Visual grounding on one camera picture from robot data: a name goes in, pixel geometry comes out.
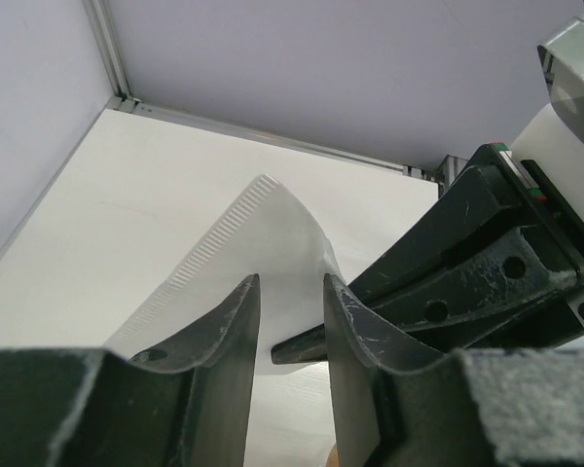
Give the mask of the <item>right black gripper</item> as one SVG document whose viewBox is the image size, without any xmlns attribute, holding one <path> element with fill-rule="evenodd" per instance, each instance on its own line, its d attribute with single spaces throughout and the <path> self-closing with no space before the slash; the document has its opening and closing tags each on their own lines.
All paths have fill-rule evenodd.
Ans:
<svg viewBox="0 0 584 467">
<path fill-rule="evenodd" d="M 503 143 L 480 146 L 468 165 L 352 294 L 443 351 L 584 336 L 584 222 L 537 162 Z"/>
</svg>

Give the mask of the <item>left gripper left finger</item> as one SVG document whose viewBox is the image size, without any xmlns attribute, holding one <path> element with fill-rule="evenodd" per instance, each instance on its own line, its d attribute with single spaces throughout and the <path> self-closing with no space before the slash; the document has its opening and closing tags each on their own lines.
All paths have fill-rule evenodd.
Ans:
<svg viewBox="0 0 584 467">
<path fill-rule="evenodd" d="M 101 348 L 0 349 L 0 466 L 239 466 L 260 279 L 125 359 Z"/>
</svg>

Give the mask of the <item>coffee filter pack orange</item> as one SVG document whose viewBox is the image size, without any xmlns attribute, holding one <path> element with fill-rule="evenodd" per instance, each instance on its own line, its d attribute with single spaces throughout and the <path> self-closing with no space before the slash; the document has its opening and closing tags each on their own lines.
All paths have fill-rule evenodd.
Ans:
<svg viewBox="0 0 584 467">
<path fill-rule="evenodd" d="M 339 453 L 336 444 L 330 448 L 327 454 L 325 467 L 340 467 Z"/>
</svg>

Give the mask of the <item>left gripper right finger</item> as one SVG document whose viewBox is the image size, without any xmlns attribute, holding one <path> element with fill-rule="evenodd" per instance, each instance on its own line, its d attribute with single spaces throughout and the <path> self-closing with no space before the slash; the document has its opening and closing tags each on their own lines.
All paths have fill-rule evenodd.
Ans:
<svg viewBox="0 0 584 467">
<path fill-rule="evenodd" d="M 344 466 L 584 466 L 584 348 L 442 353 L 324 278 Z"/>
</svg>

